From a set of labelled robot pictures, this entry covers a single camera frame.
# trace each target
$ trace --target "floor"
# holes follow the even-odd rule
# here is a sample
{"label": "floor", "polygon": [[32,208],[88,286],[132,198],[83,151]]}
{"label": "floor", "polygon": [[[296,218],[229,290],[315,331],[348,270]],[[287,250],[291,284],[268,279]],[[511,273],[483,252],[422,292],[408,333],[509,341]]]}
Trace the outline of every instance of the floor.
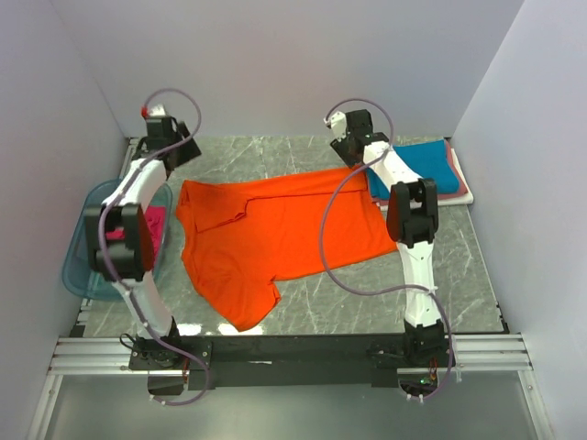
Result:
{"label": "floor", "polygon": [[[408,145],[433,138],[399,139]],[[168,184],[174,201],[184,180],[244,182],[284,174],[343,166],[328,145],[328,137],[201,137],[203,155],[177,169]],[[437,294],[454,331],[502,332],[501,313],[466,206],[439,209],[440,227],[434,249]],[[180,256],[184,234],[172,215],[158,288],[183,335],[232,335],[235,328],[195,291]],[[361,289],[403,283],[397,252],[346,268],[337,275]],[[361,298],[342,291],[325,274],[278,283],[281,302],[257,326],[257,335],[402,333],[403,293]],[[121,302],[94,302],[84,336],[107,337],[133,333],[127,307]]]}
{"label": "floor", "polygon": [[536,440],[516,372],[463,374],[424,406],[363,385],[224,388],[161,408],[145,377],[68,376],[47,439]]}

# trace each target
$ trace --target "folded towel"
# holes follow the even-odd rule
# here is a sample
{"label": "folded towel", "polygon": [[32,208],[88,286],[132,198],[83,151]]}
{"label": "folded towel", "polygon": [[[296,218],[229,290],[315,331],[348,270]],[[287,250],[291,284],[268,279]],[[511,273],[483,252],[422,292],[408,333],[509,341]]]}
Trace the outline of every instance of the folded towel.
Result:
{"label": "folded towel", "polygon": [[[424,144],[393,147],[397,155],[414,172],[427,179],[434,179],[438,194],[453,194],[460,190],[459,177],[450,167],[447,156],[447,143],[444,139]],[[371,197],[388,200],[389,188],[373,170],[367,170]]]}

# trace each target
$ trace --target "marble surface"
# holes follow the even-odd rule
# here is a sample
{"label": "marble surface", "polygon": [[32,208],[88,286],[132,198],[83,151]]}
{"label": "marble surface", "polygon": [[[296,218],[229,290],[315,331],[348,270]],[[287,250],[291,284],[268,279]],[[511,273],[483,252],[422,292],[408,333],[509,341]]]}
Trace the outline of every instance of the marble surface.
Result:
{"label": "marble surface", "polygon": [[[422,138],[399,139],[409,144]],[[284,174],[341,167],[328,137],[200,137],[203,155],[176,170],[168,184],[174,203],[184,180],[244,182]],[[454,331],[501,332],[500,312],[485,270],[466,206],[439,208],[434,248],[438,297]],[[237,331],[200,297],[181,261],[183,228],[172,215],[157,284],[183,335],[234,335]],[[400,256],[394,252],[336,270],[347,284],[363,290],[404,281]],[[363,298],[341,290],[325,274],[277,283],[280,303],[256,327],[257,335],[348,334],[404,331],[404,293]],[[94,302],[85,327],[86,337],[119,336],[134,332],[122,302]]]}

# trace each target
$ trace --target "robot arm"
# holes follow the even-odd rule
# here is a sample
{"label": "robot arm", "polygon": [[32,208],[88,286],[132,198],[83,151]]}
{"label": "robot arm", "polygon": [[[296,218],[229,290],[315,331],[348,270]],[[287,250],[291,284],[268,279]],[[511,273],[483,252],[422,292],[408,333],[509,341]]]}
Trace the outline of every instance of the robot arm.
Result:
{"label": "robot arm", "polygon": [[[176,336],[177,329],[172,314],[163,304],[153,279],[155,258],[144,213],[157,190],[167,181],[169,174],[176,167],[202,153],[191,140],[174,151],[146,162],[145,158],[148,155],[187,138],[189,131],[183,123],[178,123],[167,115],[160,105],[153,107],[149,114],[145,115],[145,121],[147,136],[139,142],[137,153],[125,179],[100,205],[89,206],[84,212],[88,257],[90,267],[112,282],[127,303],[135,322],[141,323],[127,289],[120,282],[112,280],[97,239],[98,221],[104,207],[120,194],[124,194],[106,218],[106,238],[108,232],[115,230],[124,233],[122,238],[107,238],[108,253],[123,282],[132,289],[134,299],[144,313],[151,330],[159,337]],[[140,169],[140,173],[127,188],[130,176],[136,169]],[[138,328],[138,335],[150,339],[149,333],[142,326]]]}
{"label": "robot arm", "polygon": [[[432,270],[434,234],[438,229],[437,192],[434,181],[422,179],[397,155],[383,133],[373,133],[367,110],[336,112],[326,121],[335,139],[331,147],[352,167],[370,168],[390,188],[387,230],[397,243],[404,265],[405,284],[435,289]],[[407,355],[426,360],[444,344],[444,327],[434,300],[417,289],[406,289],[404,316]]]}

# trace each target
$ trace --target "purple cable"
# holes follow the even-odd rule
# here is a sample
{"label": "purple cable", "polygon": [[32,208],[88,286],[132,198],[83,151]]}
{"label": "purple cable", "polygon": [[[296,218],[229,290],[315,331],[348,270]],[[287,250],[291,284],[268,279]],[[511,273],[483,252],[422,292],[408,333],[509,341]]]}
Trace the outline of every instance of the purple cable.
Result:
{"label": "purple cable", "polygon": [[390,133],[389,133],[389,145],[393,145],[393,121],[392,121],[392,117],[389,116],[389,114],[385,111],[385,109],[383,107],[381,107],[379,104],[377,104],[376,102],[372,101],[371,99],[365,99],[365,98],[349,98],[349,99],[345,99],[344,101],[340,101],[338,104],[334,105],[330,110],[328,110],[327,117],[325,118],[325,120],[327,121],[330,118],[330,115],[332,115],[332,112],[334,112],[341,105],[346,104],[346,103],[355,103],[355,102],[370,104],[373,107],[377,108],[380,112],[383,113],[383,116],[385,116],[385,119],[387,119],[387,123],[389,124],[389,130],[390,130]]}
{"label": "purple cable", "polygon": [[125,186],[122,188],[122,190],[120,191],[120,194],[112,201],[110,202],[106,208],[104,209],[104,211],[101,213],[100,215],[100,220],[98,222],[98,241],[100,243],[100,250],[102,251],[102,254],[104,255],[104,263],[106,268],[108,269],[108,272],[110,273],[110,275],[112,276],[112,278],[115,281],[118,281],[125,289],[127,289],[127,291],[129,292],[129,300],[132,303],[132,306],[135,309],[135,313],[138,316],[138,319],[140,320],[141,323],[144,323],[145,325],[145,329],[147,330],[147,333],[149,333],[150,337],[152,337],[160,346],[167,348],[168,350],[171,350],[179,355],[182,355],[186,358],[191,359],[192,361],[194,361],[196,364],[198,364],[205,373],[205,385],[202,388],[202,390],[200,390],[200,392],[198,392],[193,398],[188,399],[186,401],[165,401],[164,399],[162,399],[161,397],[153,397],[154,401],[157,401],[163,405],[168,405],[168,406],[183,406],[183,405],[188,405],[190,403],[193,403],[197,400],[199,400],[204,394],[205,392],[210,388],[210,382],[211,382],[211,377],[210,377],[210,370],[208,368],[208,366],[204,363],[204,361],[202,359],[200,359],[199,357],[196,357],[194,355],[192,355],[191,353],[188,353],[187,351],[181,350],[180,348],[178,348],[177,346],[172,346],[171,344],[166,343],[165,341],[163,341],[159,335],[157,335],[153,329],[150,327],[149,323],[147,322],[147,318],[145,317],[145,314],[142,312],[142,310],[140,310],[140,306],[137,303],[137,300],[134,296],[134,292],[132,290],[132,288],[130,286],[128,286],[128,284],[126,284],[121,278],[120,278],[120,274],[116,271],[116,268],[114,266],[114,263],[112,262],[112,259],[110,258],[110,255],[108,254],[108,245],[106,243],[106,236],[105,236],[105,220],[106,217],[108,216],[108,213],[112,210],[112,208],[114,206],[116,206],[126,195],[128,189],[132,186],[132,184],[135,182],[135,180],[137,179],[138,175],[140,174],[140,172],[144,169],[144,167],[151,162],[152,160],[155,160],[156,158],[158,158],[160,155],[165,154],[173,149],[177,149],[178,147],[180,147],[181,145],[185,144],[186,142],[189,142],[190,140],[192,140],[195,136],[195,134],[198,132],[198,130],[200,129],[200,126],[202,125],[202,112],[200,111],[200,106],[197,104],[197,102],[193,99],[192,96],[190,96],[188,93],[179,90],[179,89],[175,89],[175,88],[164,88],[164,89],[159,89],[158,91],[152,93],[147,100],[145,101],[145,104],[143,105],[143,108],[149,108],[149,104],[151,102],[151,100],[155,97],[158,96],[160,94],[166,94],[166,93],[176,93],[176,94],[180,94],[184,97],[186,97],[194,106],[196,113],[198,114],[198,122],[197,125],[195,126],[195,129],[192,133],[190,133],[190,136],[188,136],[185,139],[180,140],[179,142],[176,142],[174,144],[171,144],[169,147],[165,147],[160,149],[159,151],[156,151],[155,153],[151,154],[150,156],[146,157],[145,160],[143,160],[140,164],[140,166],[138,166],[138,168],[131,174],[130,178],[128,179],[127,183],[125,184]]}
{"label": "purple cable", "polygon": [[[343,104],[349,103],[349,102],[354,102],[354,101],[360,101],[360,102],[363,102],[363,103],[367,103],[367,104],[373,105],[373,106],[377,107],[379,110],[381,110],[381,112],[385,116],[385,119],[387,119],[387,122],[389,123],[389,128],[390,128],[390,146],[391,146],[393,144],[393,122],[392,122],[392,119],[389,116],[389,114],[385,111],[385,109],[383,109],[380,105],[374,103],[373,101],[371,101],[369,99],[349,98],[349,99],[345,99],[344,101],[339,102],[338,104],[336,104],[335,106],[333,106],[328,111],[327,117],[326,117],[326,121],[330,118],[330,115],[332,115],[332,112],[334,112],[340,105],[343,105]],[[388,288],[385,288],[385,289],[380,289],[378,291],[360,291],[358,289],[352,288],[352,287],[348,286],[347,284],[345,284],[344,282],[342,282],[334,274],[334,272],[332,271],[332,269],[330,268],[330,266],[328,266],[327,256],[326,256],[326,252],[324,250],[324,230],[325,230],[327,219],[328,219],[328,213],[330,212],[330,208],[332,207],[332,203],[337,198],[337,195],[340,193],[340,191],[342,190],[342,188],[347,184],[347,182],[350,179],[352,179],[353,177],[355,177],[357,174],[360,174],[360,173],[364,172],[371,165],[374,165],[375,163],[379,162],[380,160],[385,159],[385,156],[387,156],[387,153],[389,153],[389,149],[386,149],[379,158],[374,159],[371,162],[364,163],[363,165],[361,165],[360,167],[358,167],[356,170],[353,170],[347,177],[345,177],[342,180],[342,182],[338,185],[337,189],[334,190],[334,192],[330,196],[330,199],[328,200],[327,207],[324,210],[324,214],[322,215],[322,222],[320,223],[320,230],[318,232],[318,250],[320,252],[320,259],[322,260],[322,265],[324,266],[325,272],[328,274],[328,276],[330,277],[330,279],[337,284],[338,287],[340,287],[341,289],[344,289],[347,292],[354,293],[355,295],[359,295],[359,296],[376,296],[376,295],[381,295],[383,293],[402,291],[403,289],[417,289],[419,291],[422,291],[422,292],[427,293],[428,295],[430,295],[432,297],[432,299],[434,300],[435,304],[437,305],[438,312],[440,313],[440,316],[442,317],[442,321],[444,321],[444,325],[447,327],[447,335],[449,336],[449,366],[447,367],[447,373],[446,373],[445,377],[438,384],[437,388],[433,392],[431,392],[430,394],[428,394],[426,397],[423,397],[423,400],[426,400],[426,399],[429,399],[430,397],[436,395],[436,393],[440,389],[442,389],[442,388],[445,387],[445,385],[446,385],[446,383],[447,383],[447,381],[449,379],[450,372],[452,370],[452,362],[454,360],[454,348],[452,346],[452,330],[450,328],[450,323],[449,323],[449,319],[447,317],[447,313],[444,310],[444,308],[442,307],[442,304],[440,303],[440,300],[437,298],[437,296],[434,294],[434,292],[431,291],[428,287],[421,286],[419,284],[402,284],[402,285],[399,285],[399,286],[393,286],[393,287],[388,287]],[[414,397],[414,396],[412,396],[412,399],[413,400],[419,400],[418,397]]]}

